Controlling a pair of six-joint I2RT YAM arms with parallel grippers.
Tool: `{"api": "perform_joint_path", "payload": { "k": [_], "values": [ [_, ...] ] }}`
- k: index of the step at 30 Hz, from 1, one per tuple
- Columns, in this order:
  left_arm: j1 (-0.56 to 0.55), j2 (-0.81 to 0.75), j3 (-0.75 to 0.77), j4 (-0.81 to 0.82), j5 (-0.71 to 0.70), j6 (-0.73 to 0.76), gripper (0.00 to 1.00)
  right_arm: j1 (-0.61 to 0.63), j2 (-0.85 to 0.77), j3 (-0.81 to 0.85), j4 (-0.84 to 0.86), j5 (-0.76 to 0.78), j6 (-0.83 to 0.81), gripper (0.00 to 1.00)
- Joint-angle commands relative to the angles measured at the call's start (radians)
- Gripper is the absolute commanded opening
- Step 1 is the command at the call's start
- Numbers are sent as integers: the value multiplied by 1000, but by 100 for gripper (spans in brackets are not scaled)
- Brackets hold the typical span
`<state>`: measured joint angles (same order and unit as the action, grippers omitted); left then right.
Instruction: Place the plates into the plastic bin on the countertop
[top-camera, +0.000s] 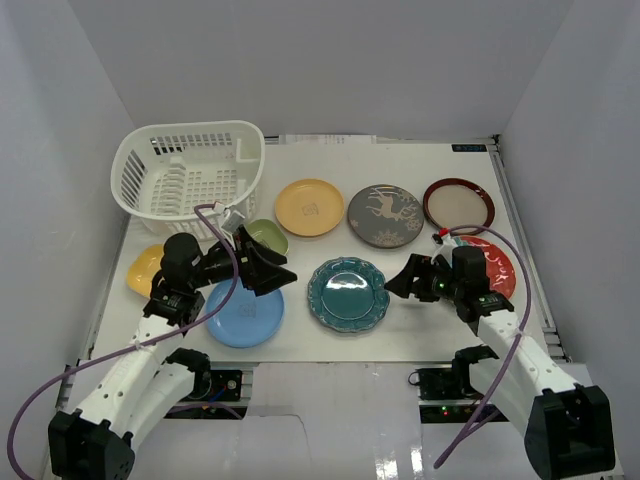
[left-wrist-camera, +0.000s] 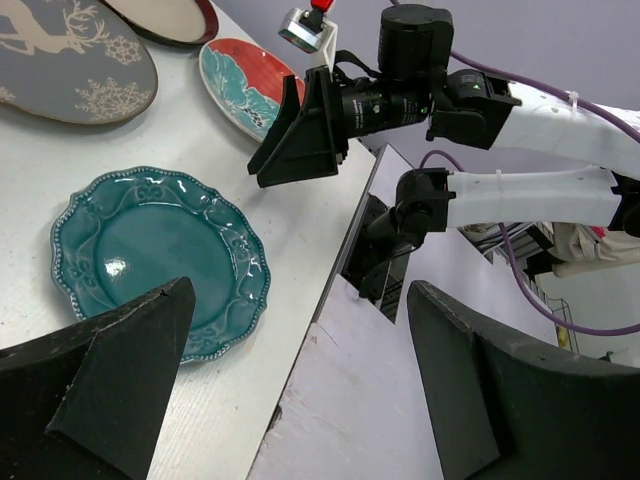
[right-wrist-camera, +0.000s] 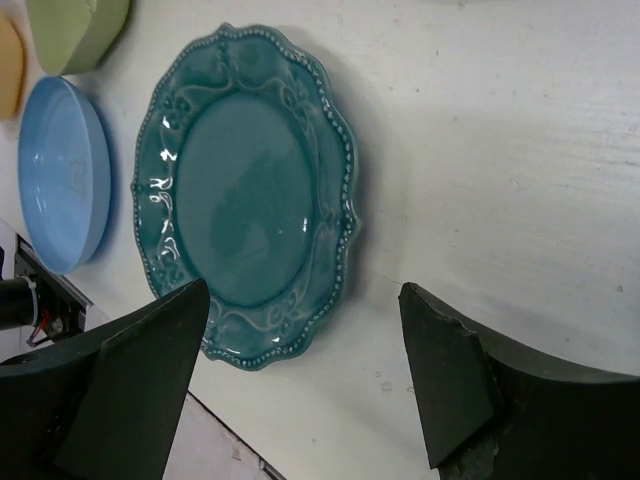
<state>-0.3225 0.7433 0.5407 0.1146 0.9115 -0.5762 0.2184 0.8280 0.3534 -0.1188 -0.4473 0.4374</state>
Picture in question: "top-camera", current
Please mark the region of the dark red rimmed plate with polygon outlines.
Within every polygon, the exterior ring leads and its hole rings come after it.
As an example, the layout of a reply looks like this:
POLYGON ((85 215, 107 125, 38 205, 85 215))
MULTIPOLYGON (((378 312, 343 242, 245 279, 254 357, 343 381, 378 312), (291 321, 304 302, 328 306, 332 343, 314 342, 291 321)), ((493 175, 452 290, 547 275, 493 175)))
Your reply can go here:
POLYGON ((422 206, 427 221, 436 229, 468 225, 462 235, 479 234, 481 229, 471 225, 490 227, 496 216, 489 193, 462 178, 443 178, 431 184, 424 192, 422 206))

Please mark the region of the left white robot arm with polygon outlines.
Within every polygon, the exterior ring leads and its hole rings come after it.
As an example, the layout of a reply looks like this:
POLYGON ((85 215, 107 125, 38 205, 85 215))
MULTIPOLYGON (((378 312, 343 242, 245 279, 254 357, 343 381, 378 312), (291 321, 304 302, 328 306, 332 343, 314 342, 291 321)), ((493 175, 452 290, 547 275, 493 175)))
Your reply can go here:
POLYGON ((203 252, 189 233, 169 237, 150 298, 123 354, 70 413, 48 426, 51 469, 62 479, 126 479, 149 432, 180 400, 199 399, 211 387, 209 357, 181 344, 200 314, 201 288, 230 281, 256 296, 296 281, 285 256, 239 227, 203 252))

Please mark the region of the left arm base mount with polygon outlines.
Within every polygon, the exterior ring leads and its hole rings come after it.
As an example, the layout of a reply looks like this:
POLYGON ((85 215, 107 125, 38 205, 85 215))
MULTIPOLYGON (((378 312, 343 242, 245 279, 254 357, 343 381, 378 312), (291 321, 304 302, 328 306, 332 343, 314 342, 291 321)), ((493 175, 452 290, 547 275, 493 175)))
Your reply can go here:
POLYGON ((241 370, 209 370, 196 381, 193 391, 165 415, 166 419, 241 420, 241 370))

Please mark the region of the yellow square plate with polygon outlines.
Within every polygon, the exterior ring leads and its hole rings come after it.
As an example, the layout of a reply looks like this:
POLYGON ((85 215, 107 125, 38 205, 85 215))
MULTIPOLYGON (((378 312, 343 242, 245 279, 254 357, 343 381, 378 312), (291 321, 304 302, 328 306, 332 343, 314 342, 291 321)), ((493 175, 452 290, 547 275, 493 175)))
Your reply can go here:
POLYGON ((135 293, 149 299, 152 280, 161 269, 163 245, 156 244, 146 248, 131 264, 126 275, 127 286, 135 293))

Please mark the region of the red and teal floral plate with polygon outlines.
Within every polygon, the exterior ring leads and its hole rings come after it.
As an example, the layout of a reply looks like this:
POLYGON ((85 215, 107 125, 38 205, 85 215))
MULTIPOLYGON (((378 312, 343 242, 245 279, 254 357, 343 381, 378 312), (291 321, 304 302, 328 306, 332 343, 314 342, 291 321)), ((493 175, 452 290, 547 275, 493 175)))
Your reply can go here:
POLYGON ((509 257, 495 244, 476 236, 458 236, 456 243, 459 246, 473 246, 482 250, 490 288, 510 299, 516 290, 517 279, 509 257))

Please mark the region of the teal scalloped plate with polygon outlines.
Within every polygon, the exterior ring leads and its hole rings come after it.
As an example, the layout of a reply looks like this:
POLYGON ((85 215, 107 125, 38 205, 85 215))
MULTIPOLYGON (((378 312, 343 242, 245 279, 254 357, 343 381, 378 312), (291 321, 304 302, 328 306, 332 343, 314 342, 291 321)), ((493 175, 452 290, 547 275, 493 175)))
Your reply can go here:
POLYGON ((312 315, 325 327, 356 334, 384 318, 390 304, 384 274, 357 257, 339 257, 319 266, 307 284, 312 315))

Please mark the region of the green square plate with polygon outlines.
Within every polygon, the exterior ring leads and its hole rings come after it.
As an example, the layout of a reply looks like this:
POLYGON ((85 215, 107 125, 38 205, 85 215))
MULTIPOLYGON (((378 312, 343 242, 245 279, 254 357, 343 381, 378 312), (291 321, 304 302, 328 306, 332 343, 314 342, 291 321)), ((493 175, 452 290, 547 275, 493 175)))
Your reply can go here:
POLYGON ((269 219, 257 219, 245 225, 249 235, 261 245, 287 255, 289 242, 278 225, 269 219))

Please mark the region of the grey reindeer plate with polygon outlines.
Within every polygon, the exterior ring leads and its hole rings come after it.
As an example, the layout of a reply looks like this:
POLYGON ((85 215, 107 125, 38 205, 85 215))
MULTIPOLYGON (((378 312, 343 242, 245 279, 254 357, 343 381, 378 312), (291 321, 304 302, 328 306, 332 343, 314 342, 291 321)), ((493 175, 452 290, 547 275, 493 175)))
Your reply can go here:
POLYGON ((380 249, 408 245, 421 233, 425 217, 421 203, 409 191, 377 184, 360 190, 347 209, 348 223, 366 244, 380 249))

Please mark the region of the blue round plate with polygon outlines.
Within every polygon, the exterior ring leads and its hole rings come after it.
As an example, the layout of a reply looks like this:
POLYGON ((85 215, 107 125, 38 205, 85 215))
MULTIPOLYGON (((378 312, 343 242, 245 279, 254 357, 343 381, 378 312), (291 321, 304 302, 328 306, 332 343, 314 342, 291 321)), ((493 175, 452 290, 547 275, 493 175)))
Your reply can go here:
POLYGON ((225 306, 206 322, 209 333, 232 348, 251 348, 273 337, 281 327, 285 311, 280 290, 263 296, 238 283, 225 306))

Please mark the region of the orange round bear plate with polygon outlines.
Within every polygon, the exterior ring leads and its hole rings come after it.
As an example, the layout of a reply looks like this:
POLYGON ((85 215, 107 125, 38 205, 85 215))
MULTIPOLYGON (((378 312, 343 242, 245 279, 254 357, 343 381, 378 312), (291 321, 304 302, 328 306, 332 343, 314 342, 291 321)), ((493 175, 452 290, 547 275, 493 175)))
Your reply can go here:
POLYGON ((275 216, 288 232, 317 237, 333 230, 344 216, 341 192, 320 179, 301 179, 286 186, 276 197, 275 216))

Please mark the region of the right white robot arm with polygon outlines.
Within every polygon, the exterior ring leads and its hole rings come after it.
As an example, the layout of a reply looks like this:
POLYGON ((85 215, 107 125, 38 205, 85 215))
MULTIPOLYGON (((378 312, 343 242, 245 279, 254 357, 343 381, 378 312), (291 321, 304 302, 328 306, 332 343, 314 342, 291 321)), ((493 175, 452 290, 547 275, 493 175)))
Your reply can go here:
POLYGON ((458 351, 451 384, 461 397, 479 394, 523 437, 541 479, 608 471, 616 464, 609 400, 598 386, 566 373, 520 326, 520 316, 490 287, 483 251, 453 247, 448 256, 413 254, 387 291, 422 302, 450 301, 481 340, 458 351))

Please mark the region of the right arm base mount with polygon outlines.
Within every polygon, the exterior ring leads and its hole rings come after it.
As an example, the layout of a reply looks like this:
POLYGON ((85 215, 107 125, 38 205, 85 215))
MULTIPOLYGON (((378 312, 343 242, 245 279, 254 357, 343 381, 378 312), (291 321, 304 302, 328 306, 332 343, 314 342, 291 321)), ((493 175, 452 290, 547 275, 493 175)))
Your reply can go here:
POLYGON ((464 424, 476 411, 482 395, 465 390, 450 367, 420 368, 407 377, 417 389, 419 415, 426 424, 464 424))

